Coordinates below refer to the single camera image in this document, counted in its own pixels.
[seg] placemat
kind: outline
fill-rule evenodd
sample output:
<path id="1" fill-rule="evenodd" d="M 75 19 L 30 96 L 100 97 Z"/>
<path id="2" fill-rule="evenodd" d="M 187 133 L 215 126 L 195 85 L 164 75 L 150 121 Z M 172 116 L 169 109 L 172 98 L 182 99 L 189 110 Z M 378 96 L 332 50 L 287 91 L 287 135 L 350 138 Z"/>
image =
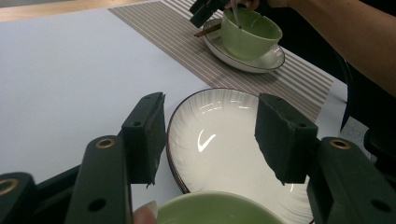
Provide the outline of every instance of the placemat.
<path id="1" fill-rule="evenodd" d="M 218 59 L 202 38 L 193 36 L 200 31 L 189 21 L 193 3 L 150 1 L 109 11 L 210 87 L 277 95 L 315 122 L 332 85 L 330 75 L 284 48 L 286 61 L 270 73 L 251 74 L 231 67 Z M 212 19 L 221 15 L 218 10 Z"/>

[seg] white saucer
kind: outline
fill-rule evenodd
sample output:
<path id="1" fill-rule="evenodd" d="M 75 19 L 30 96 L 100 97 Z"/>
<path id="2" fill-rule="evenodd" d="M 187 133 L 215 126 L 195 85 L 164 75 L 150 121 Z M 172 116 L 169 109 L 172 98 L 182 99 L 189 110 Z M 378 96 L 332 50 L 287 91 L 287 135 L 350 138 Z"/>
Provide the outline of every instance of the white saucer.
<path id="1" fill-rule="evenodd" d="M 238 194 L 288 224 L 307 224 L 313 219 L 307 184 L 283 186 L 254 137 L 258 102 L 255 95 L 229 89 L 199 91 L 185 99 L 167 130 L 171 171 L 184 193 Z"/>
<path id="2" fill-rule="evenodd" d="M 221 19 L 207 21 L 204 29 L 221 23 Z M 222 61 L 232 67 L 250 73 L 268 73 L 280 67 L 285 62 L 285 53 L 279 45 L 274 45 L 270 51 L 254 61 L 242 61 L 229 54 L 222 45 L 220 30 L 205 35 L 205 43 L 209 49 Z"/>

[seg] saucer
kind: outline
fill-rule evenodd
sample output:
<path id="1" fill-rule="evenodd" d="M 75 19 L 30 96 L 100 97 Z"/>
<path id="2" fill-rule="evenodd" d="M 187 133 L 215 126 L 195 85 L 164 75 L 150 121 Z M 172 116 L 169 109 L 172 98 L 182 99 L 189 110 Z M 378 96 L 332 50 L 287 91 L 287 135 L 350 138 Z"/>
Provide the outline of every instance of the saucer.
<path id="1" fill-rule="evenodd" d="M 230 89 L 199 91 L 181 102 L 167 130 L 172 174 L 184 193 L 234 193 L 288 224 L 307 224 L 313 219 L 307 183 L 282 185 L 254 137 L 258 102 Z"/>
<path id="2" fill-rule="evenodd" d="M 204 29 L 221 23 L 221 19 L 207 21 Z M 220 30 L 205 35 L 204 41 L 209 49 L 228 65 L 249 73 L 268 73 L 285 62 L 285 53 L 279 45 L 274 45 L 270 51 L 254 61 L 236 59 L 222 45 Z"/>

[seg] green bowl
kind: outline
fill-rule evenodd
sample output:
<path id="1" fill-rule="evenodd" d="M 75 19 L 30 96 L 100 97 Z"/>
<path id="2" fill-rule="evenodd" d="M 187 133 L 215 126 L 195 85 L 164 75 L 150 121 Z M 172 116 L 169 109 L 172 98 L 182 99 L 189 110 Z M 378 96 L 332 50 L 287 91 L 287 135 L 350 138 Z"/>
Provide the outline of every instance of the green bowl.
<path id="1" fill-rule="evenodd" d="M 259 13 L 238 8 L 242 29 L 230 9 L 224 9 L 221 20 L 221 39 L 224 48 L 235 58 L 252 61 L 268 52 L 282 38 L 276 23 Z"/>
<path id="2" fill-rule="evenodd" d="M 221 191 L 187 193 L 160 206 L 159 224 L 284 224 L 250 199 Z"/>

